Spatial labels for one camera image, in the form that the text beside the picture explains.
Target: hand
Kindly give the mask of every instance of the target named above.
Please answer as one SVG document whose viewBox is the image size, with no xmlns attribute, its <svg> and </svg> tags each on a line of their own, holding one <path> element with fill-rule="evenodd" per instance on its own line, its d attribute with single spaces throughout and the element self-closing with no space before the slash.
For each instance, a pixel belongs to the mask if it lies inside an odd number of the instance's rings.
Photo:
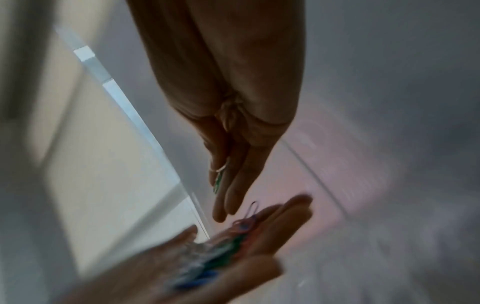
<svg viewBox="0 0 480 304">
<path fill-rule="evenodd" d="M 168 102 L 226 170 L 213 218 L 235 214 L 293 120 L 304 67 L 302 0 L 128 0 Z"/>
<path fill-rule="evenodd" d="M 244 257 L 224 269 L 213 282 L 169 298 L 159 293 L 178 264 L 178 252 L 193 242 L 197 228 L 192 226 L 170 241 L 141 252 L 67 295 L 61 304 L 220 304 L 227 303 L 281 275 L 273 255 L 306 223 L 312 213 L 308 195 L 298 195 L 284 205 L 260 211 L 261 234 Z"/>
</svg>

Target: skin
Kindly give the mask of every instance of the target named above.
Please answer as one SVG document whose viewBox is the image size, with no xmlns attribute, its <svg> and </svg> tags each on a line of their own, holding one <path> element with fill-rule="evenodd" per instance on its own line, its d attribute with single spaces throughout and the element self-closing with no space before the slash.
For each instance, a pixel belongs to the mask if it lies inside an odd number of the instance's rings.
<svg viewBox="0 0 480 304">
<path fill-rule="evenodd" d="M 305 54 L 302 0 L 128 0 L 170 105 L 226 169 L 213 218 L 235 214 L 292 122 Z"/>
<path fill-rule="evenodd" d="M 191 226 L 170 241 L 141 252 L 85 282 L 58 304 L 227 303 L 282 274 L 282 267 L 274 254 L 311 218 L 311 202 L 309 195 L 302 194 L 283 205 L 260 211 L 257 220 L 261 233 L 246 255 L 223 269 L 216 280 L 200 288 L 168 297 L 159 292 L 162 283 L 179 264 L 179 251 L 192 243 L 197 235 L 197 227 Z"/>
</svg>

